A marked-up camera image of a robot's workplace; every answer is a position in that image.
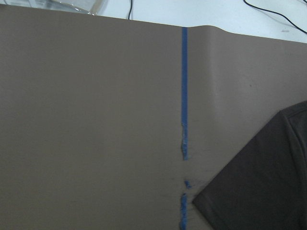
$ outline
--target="fabric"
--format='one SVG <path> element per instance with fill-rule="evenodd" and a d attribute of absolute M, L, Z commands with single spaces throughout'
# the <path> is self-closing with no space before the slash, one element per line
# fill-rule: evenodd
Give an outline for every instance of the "fabric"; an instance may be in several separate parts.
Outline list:
<path fill-rule="evenodd" d="M 305 230 L 307 101 L 276 114 L 194 198 L 216 230 Z"/>

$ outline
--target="shirt sleeve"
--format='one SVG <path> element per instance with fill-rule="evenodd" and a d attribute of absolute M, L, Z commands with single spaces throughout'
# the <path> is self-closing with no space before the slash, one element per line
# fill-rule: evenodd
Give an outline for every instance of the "shirt sleeve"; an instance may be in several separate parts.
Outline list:
<path fill-rule="evenodd" d="M 304 157 L 282 112 L 194 198 L 216 230 L 302 230 Z"/>

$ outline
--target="tape strip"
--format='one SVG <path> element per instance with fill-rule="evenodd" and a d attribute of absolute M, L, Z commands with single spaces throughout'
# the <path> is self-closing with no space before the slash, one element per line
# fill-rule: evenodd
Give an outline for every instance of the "tape strip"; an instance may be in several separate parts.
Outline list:
<path fill-rule="evenodd" d="M 188 160 L 188 29 L 182 28 L 182 82 L 181 82 L 181 150 L 183 160 Z"/>
<path fill-rule="evenodd" d="M 181 196 L 181 222 L 180 222 L 180 230 L 187 229 L 187 194 L 183 194 Z"/>
<path fill-rule="evenodd" d="M 190 182 L 189 182 L 189 181 L 185 180 L 185 181 L 184 181 L 184 184 L 186 185 L 186 188 L 187 188 L 187 189 L 192 188 L 192 186 L 190 185 Z"/>

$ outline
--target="blue painter's tape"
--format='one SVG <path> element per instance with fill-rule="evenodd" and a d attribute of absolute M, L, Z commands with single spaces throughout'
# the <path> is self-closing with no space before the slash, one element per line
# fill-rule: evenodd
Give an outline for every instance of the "blue painter's tape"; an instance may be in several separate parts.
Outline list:
<path fill-rule="evenodd" d="M 184 181 L 184 184 L 186 185 L 187 189 L 190 189 L 192 187 L 189 181 Z"/>
<path fill-rule="evenodd" d="M 188 29 L 182 28 L 182 82 L 181 82 L 181 150 L 183 160 L 188 159 Z"/>
<path fill-rule="evenodd" d="M 181 196 L 181 222 L 180 222 L 180 230 L 187 229 L 187 194 L 183 194 Z"/>

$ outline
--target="cloth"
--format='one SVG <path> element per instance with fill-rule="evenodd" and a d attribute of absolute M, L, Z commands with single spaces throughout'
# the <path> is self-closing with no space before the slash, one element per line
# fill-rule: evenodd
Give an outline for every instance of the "cloth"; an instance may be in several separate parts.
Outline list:
<path fill-rule="evenodd" d="M 276 114 L 194 198 L 216 230 L 306 230 L 307 101 Z"/>

